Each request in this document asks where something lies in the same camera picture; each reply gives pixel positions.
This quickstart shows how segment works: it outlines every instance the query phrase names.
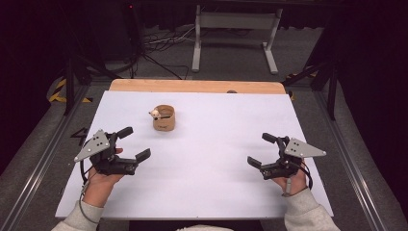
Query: brown paper cup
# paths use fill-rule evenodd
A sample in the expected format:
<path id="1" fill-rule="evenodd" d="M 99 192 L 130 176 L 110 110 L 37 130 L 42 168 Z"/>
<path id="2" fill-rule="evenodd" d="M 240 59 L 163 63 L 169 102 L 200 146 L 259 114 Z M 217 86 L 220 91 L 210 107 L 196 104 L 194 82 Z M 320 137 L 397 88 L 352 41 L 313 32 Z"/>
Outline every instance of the brown paper cup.
<path id="1" fill-rule="evenodd" d="M 156 107 L 161 118 L 153 119 L 153 127 L 158 131 L 169 132 L 174 129 L 176 124 L 176 113 L 174 108 L 169 105 L 159 105 Z"/>

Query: person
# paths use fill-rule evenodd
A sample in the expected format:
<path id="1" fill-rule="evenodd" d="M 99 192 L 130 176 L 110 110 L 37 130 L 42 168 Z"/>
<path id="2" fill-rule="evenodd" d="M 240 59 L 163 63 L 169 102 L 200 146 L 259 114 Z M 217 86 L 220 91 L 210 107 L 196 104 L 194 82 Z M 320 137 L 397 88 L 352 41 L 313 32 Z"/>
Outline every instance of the person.
<path id="1" fill-rule="evenodd" d="M 68 217 L 55 226 L 52 231 L 93 231 L 102 216 L 103 208 L 114 185 L 123 175 L 104 175 L 89 170 L 89 184 L 82 201 L 77 201 L 75 208 Z M 306 175 L 299 170 L 291 177 L 290 191 L 287 192 L 288 179 L 284 177 L 272 179 L 282 188 L 283 197 L 287 202 L 285 226 L 289 231 L 296 230 L 340 230 L 323 206 L 318 204 L 306 185 Z M 232 231 L 231 229 L 208 225 L 195 225 L 183 231 Z"/>

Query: gray sweatshirt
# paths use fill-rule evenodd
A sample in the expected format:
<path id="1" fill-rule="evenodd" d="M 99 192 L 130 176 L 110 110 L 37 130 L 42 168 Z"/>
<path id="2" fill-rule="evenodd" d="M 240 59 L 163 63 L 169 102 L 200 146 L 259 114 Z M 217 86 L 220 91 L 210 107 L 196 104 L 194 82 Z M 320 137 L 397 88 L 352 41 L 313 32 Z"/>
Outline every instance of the gray sweatshirt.
<path id="1" fill-rule="evenodd" d="M 288 211 L 285 214 L 285 226 L 289 231 L 302 230 L 324 230 L 335 231 L 340 230 L 333 222 L 332 218 L 327 214 L 323 206 L 319 205 L 309 189 L 306 189 L 296 195 L 284 197 L 288 205 Z M 74 210 L 69 216 L 61 221 L 52 231 L 93 231 L 96 229 L 97 223 L 92 223 L 81 213 L 79 202 L 75 205 Z M 93 207 L 81 201 L 84 213 L 89 219 L 99 221 L 103 208 Z M 230 229 L 196 225 L 189 228 L 180 229 L 185 231 L 230 231 Z"/>

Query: gray sleeve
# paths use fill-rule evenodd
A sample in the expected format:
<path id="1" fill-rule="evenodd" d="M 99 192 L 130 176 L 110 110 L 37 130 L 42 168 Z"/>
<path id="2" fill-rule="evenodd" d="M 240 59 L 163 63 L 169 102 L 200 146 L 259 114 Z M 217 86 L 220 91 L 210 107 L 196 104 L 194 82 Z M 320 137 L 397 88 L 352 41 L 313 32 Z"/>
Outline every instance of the gray sleeve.
<path id="1" fill-rule="evenodd" d="M 87 220 L 81 212 L 79 201 L 77 201 L 74 210 L 69 216 L 61 221 L 52 231 L 94 231 L 98 225 L 103 208 L 97 208 L 81 201 L 81 207 L 84 214 L 92 221 Z"/>
<path id="2" fill-rule="evenodd" d="M 288 231 L 340 230 L 324 207 L 316 202 L 309 189 L 285 198 L 288 204 L 285 226 Z"/>

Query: white tabletop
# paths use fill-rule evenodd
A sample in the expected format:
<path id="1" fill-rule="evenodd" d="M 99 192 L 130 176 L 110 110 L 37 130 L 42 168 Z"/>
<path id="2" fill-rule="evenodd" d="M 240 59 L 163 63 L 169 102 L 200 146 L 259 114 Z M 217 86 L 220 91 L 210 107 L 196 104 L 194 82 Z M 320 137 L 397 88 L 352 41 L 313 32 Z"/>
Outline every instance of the white tabletop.
<path id="1" fill-rule="evenodd" d="M 148 112 L 161 104 L 175 109 L 176 125 L 171 132 L 153 129 Z M 146 148 L 152 154 L 134 176 L 125 176 L 115 185 L 103 218 L 284 216 L 286 204 L 280 187 L 265 181 L 246 159 L 251 156 L 263 164 L 278 159 L 277 145 L 262 140 L 263 133 L 305 141 L 288 95 L 105 91 L 87 139 L 99 129 L 112 133 L 128 126 L 134 133 L 117 140 L 117 147 L 124 148 L 120 157 L 132 159 Z M 333 216 L 313 159 L 306 159 L 306 164 L 314 180 L 313 195 Z M 81 186 L 77 164 L 57 218 L 69 215 Z"/>

